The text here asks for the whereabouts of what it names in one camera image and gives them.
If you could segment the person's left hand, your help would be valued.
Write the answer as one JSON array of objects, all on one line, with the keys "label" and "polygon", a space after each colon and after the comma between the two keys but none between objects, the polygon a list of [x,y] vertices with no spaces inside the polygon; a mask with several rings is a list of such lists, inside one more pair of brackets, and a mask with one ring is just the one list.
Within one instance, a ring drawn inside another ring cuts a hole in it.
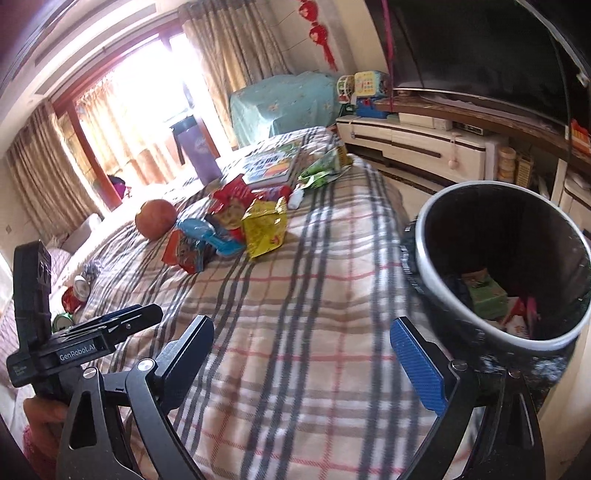
[{"label": "person's left hand", "polygon": [[67,406],[59,401],[38,396],[23,402],[28,427],[23,435],[23,447],[27,454],[42,454],[56,460],[59,451],[60,435],[52,428],[62,424],[67,416]]}]

